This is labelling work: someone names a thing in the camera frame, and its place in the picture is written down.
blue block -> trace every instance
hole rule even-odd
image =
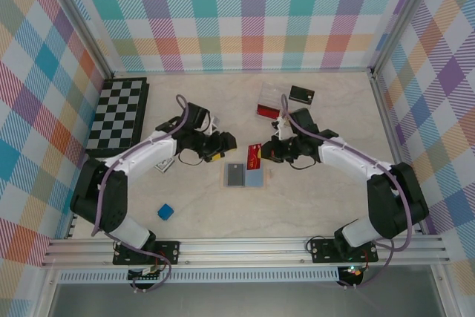
[[[158,216],[163,220],[168,220],[173,215],[174,210],[168,205],[164,204],[157,212]]]

black and white checkered board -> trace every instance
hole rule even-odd
[[[91,157],[111,157],[138,144],[147,104],[146,78],[107,79],[89,135]]]

